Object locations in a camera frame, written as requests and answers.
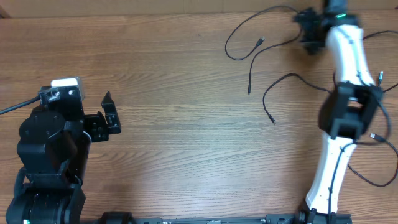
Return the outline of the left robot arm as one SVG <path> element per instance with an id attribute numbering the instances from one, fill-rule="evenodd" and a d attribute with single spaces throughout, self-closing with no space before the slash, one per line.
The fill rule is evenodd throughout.
<path id="1" fill-rule="evenodd" d="M 116 106 L 110 93 L 101 102 L 104 111 L 89 115 L 77 90 L 42 91 L 38 98 L 40 105 L 19 128 L 17 154 L 23 166 L 6 221 L 79 223 L 90 146 L 121 132 Z"/>

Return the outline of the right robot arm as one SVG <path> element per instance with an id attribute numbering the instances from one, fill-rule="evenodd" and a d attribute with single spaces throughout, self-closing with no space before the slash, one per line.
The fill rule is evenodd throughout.
<path id="1" fill-rule="evenodd" d="M 346 1 L 324 1 L 322 13 L 309 8 L 294 21 L 304 29 L 302 42 L 308 53 L 315 54 L 323 47 L 332 53 L 336 86 L 318 115 L 323 148 L 313 184 L 304 208 L 290 222 L 351 223 L 350 215 L 337 213 L 338 196 L 359 139 L 382 107 L 383 92 L 371 77 L 363 29 L 358 18 L 348 14 Z"/>

